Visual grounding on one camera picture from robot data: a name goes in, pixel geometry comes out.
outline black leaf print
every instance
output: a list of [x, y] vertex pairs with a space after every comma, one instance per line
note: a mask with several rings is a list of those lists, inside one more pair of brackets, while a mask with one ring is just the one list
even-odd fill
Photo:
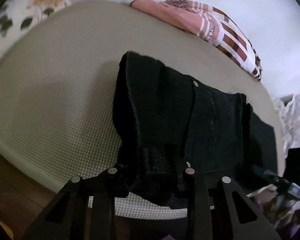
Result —
[[7, 4], [2, 5], [0, 8], [0, 13], [4, 12], [7, 8], [8, 8]]
[[32, 17], [27, 17], [23, 20], [23, 22], [21, 23], [21, 27], [20, 30], [24, 29], [24, 28], [28, 28], [30, 26], [30, 24], [32, 23], [33, 18]]
[[3, 24], [4, 22], [6, 22], [8, 20], [8, 15], [3, 15], [1, 18], [0, 18], [0, 25]]
[[7, 20], [4, 23], [2, 23], [0, 28], [0, 33], [2, 37], [5, 37], [7, 35], [7, 30], [13, 25], [12, 20]]
[[46, 14], [47, 16], [49, 16], [53, 12], [54, 12], [54, 9], [52, 9], [52, 8], [47, 8], [43, 11], [43, 13]]

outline mattress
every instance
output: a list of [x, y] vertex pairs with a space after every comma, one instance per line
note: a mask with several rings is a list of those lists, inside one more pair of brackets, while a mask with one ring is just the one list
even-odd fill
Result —
[[[226, 93], [244, 93], [274, 127], [278, 173], [284, 154], [280, 122], [262, 84], [222, 52], [154, 17], [108, 1], [83, 1], [51, 15], [0, 61], [0, 153], [58, 192], [74, 175], [89, 178], [114, 165], [120, 138], [112, 100], [122, 55], [132, 50]], [[173, 219], [186, 210], [139, 196], [116, 199], [116, 214]]]

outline wooden floor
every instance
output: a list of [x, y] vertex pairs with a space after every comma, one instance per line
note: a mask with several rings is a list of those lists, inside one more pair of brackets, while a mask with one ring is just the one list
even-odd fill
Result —
[[0, 220], [11, 228], [15, 240], [54, 196], [0, 155]]

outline yellow object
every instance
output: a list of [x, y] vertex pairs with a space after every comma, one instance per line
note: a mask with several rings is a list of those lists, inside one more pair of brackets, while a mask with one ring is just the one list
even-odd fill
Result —
[[5, 223], [3, 223], [2, 221], [0, 221], [0, 225], [1, 227], [4, 229], [4, 231], [6, 231], [7, 235], [13, 240], [13, 232], [10, 229], [10, 227], [8, 227]]

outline metal rivet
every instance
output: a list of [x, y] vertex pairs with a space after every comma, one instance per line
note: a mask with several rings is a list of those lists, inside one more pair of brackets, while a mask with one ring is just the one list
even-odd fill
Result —
[[73, 183], [77, 183], [77, 182], [79, 182], [80, 181], [80, 177], [79, 176], [73, 176], [72, 178], [71, 178], [71, 181], [73, 182]]
[[186, 169], [186, 174], [190, 174], [190, 175], [194, 174], [194, 169], [192, 169], [192, 168], [187, 168], [187, 169]]
[[223, 177], [223, 178], [222, 178], [222, 181], [223, 181], [224, 183], [230, 183], [230, 182], [231, 182], [231, 179], [230, 179], [229, 177]]
[[109, 170], [108, 170], [108, 173], [109, 174], [116, 174], [117, 173], [117, 169], [116, 168], [110, 168]]

